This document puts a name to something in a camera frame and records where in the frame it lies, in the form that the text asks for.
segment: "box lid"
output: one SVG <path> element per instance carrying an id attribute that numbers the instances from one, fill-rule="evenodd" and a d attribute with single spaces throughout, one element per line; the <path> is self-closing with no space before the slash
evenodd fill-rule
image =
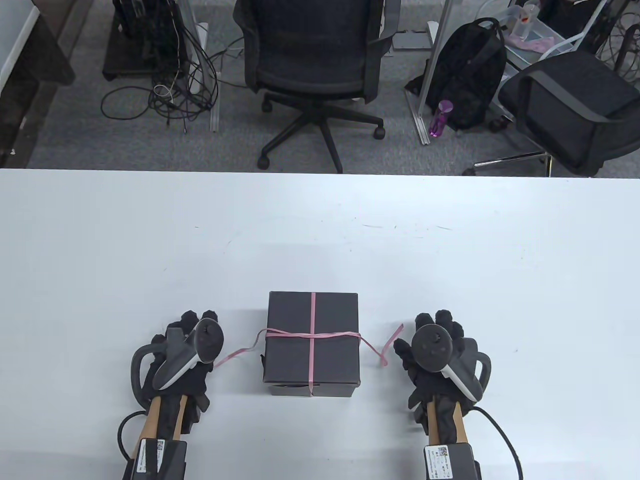
<path id="1" fill-rule="evenodd" d="M 311 333 L 311 293 L 271 292 L 267 326 Z M 358 294 L 316 293 L 315 332 L 357 332 Z M 360 342 L 356 337 L 314 340 L 314 384 L 360 383 Z M 308 385 L 310 340 L 267 337 L 265 383 Z"/>

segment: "gift box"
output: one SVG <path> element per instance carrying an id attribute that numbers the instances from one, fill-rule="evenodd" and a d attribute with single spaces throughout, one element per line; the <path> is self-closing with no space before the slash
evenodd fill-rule
<path id="1" fill-rule="evenodd" d="M 267 327 L 288 333 L 357 333 L 358 294 L 271 292 Z M 350 397 L 360 385 L 358 338 L 272 334 L 267 333 L 262 379 L 271 394 Z"/>

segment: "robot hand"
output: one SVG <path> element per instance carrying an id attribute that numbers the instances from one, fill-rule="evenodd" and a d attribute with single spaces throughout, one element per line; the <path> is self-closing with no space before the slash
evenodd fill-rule
<path id="1" fill-rule="evenodd" d="M 462 326 L 453 321 L 451 313 L 448 310 L 439 310 L 436 313 L 436 321 L 429 314 L 419 314 L 415 318 L 415 329 L 429 324 L 437 324 L 444 328 L 452 340 L 452 356 L 461 357 L 465 350 L 464 330 Z M 460 404 L 462 414 L 466 415 L 474 402 L 470 400 L 456 384 L 450 379 L 445 378 L 440 372 L 429 372 L 422 368 L 413 355 L 413 351 L 409 343 L 402 339 L 394 342 L 394 350 L 402 359 L 403 368 L 407 371 L 409 378 L 415 385 L 415 390 L 409 397 L 409 409 L 414 409 L 418 404 L 426 406 L 427 403 L 433 401 L 434 396 L 448 397 L 452 402 Z"/>

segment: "barcode label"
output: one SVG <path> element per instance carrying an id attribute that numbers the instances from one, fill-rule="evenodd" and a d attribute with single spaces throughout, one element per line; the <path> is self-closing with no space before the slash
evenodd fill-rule
<path id="1" fill-rule="evenodd" d="M 427 477 L 429 480 L 451 480 L 453 478 L 448 446 L 425 447 L 424 461 L 427 464 Z"/>
<path id="2" fill-rule="evenodd" d="M 140 450 L 138 453 L 138 464 L 136 465 L 136 471 L 139 474 L 147 473 L 147 439 L 143 438 L 140 441 Z M 164 456 L 164 440 L 157 441 L 157 466 L 160 471 L 160 465 L 162 465 L 162 458 Z"/>

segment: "water bottle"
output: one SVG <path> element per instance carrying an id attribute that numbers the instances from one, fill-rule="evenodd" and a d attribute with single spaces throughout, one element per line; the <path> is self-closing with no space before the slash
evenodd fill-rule
<path id="1" fill-rule="evenodd" d="M 447 119 L 449 114 L 453 110 L 453 103 L 448 100 L 441 100 L 438 104 L 438 109 L 436 113 L 433 115 L 433 119 L 431 120 L 431 125 L 429 125 L 429 135 L 434 138 L 438 138 L 442 135 L 444 131 L 444 127 L 447 125 Z"/>

